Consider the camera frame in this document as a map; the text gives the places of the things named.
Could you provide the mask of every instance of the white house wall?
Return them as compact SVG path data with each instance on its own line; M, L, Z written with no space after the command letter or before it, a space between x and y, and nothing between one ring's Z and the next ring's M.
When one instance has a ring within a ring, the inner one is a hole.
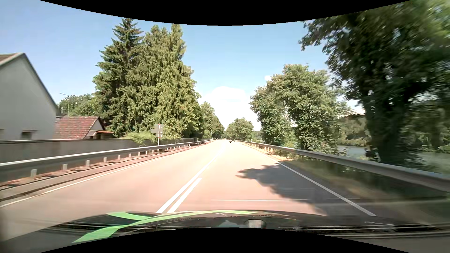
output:
M94 125L90 128L91 131L102 131L103 127L100 124L100 121L97 119L97 121L94 123Z
M51 139L56 108L24 57L0 68L0 140L19 140L36 130L33 140Z

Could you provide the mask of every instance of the street sign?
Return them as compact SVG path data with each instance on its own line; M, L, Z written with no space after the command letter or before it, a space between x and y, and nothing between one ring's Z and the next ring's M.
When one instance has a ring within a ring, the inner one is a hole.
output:
M162 129L151 129L150 132L151 132L152 134L157 134L157 133L162 134Z
M163 124L154 124L153 129L150 130L152 134L156 135L156 138L158 138L158 146L159 146L159 138L162 137L162 128L164 127Z
M154 124L154 125L153 125L153 129L161 129L161 128L163 128L163 127L164 127L163 124Z

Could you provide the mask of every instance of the bridge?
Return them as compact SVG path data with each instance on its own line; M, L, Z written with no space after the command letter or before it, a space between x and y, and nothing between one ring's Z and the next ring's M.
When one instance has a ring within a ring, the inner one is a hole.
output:
M283 152L307 159L294 163ZM365 172L364 177L370 178L346 178L349 169ZM4 239L121 211L246 209L437 222L436 215L424 215L414 198L401 197L398 192L386 197L390 192L385 187L374 189L369 182L386 180L396 184L396 189L421 189L413 197L436 203L446 201L450 190L448 175L228 140L0 163L3 181L11 175L14 178L0 187Z

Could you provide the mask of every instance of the curb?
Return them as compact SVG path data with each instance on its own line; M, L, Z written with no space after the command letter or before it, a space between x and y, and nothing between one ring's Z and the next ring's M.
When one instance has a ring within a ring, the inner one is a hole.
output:
M204 144L186 147L183 149L177 149L177 150L169 151L166 153L155 154L155 155L150 155L150 156L141 157L141 158L135 158L133 160L128 160L128 161L125 160L124 162L113 163L113 164L108 164L108 165L99 166L99 167L93 167L92 169L87 169L87 170L83 170L83 171L76 171L77 168L73 168L72 170L68 171L68 172L70 172L69 174L55 176L55 177L47 178L47 179L42 179L39 181L26 183L26 184L23 184L20 186L0 190L0 202L14 199L17 197L21 197L21 196L24 196L24 195L27 195L27 194L30 194L30 193L33 193L33 192L36 192L39 190L43 190L45 188L60 185L60 184L67 183L67 182L77 180L77 179L81 179L81 178L84 178L87 176L96 175L96 174L99 174L102 172L107 172L110 170L118 169L121 167L129 166L129 165L133 165L133 164L137 164L137 163L141 163L141 162L152 160L155 158L176 154L176 153L186 151L189 149L194 149L199 146L207 145L211 142L212 141L209 141L209 142L205 142Z

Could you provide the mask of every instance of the house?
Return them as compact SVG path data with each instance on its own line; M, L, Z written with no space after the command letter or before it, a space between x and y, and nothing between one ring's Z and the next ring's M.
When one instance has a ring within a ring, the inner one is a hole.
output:
M99 116L63 116L55 123L53 139L110 139L113 132L106 131Z
M0 54L0 140L48 140L60 110L24 53Z

